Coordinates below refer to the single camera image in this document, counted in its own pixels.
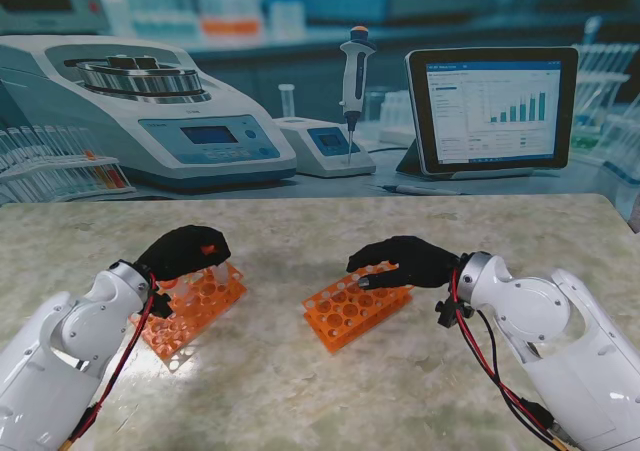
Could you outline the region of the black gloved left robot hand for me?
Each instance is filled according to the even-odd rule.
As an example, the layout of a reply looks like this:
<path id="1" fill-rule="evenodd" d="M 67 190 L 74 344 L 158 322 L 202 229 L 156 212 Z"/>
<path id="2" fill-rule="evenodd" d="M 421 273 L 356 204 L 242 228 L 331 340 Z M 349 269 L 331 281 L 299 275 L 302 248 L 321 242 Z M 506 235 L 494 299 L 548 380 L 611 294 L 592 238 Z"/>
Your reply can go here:
<path id="1" fill-rule="evenodd" d="M 224 235 L 211 227 L 187 225 L 156 240 L 132 267 L 145 278 L 171 281 L 211 266 L 231 256 Z"/>

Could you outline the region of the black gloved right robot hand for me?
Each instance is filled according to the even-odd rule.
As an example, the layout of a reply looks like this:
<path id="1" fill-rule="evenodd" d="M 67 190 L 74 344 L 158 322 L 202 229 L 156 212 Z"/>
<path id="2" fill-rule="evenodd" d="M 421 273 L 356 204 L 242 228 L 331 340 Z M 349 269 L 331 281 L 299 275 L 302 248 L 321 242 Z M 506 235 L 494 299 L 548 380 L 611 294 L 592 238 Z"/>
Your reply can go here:
<path id="1" fill-rule="evenodd" d="M 346 272 L 388 261 L 396 268 L 363 277 L 362 289 L 396 288 L 412 285 L 438 288 L 445 285 L 460 258 L 415 236 L 393 236 L 366 245 L 349 257 Z"/>

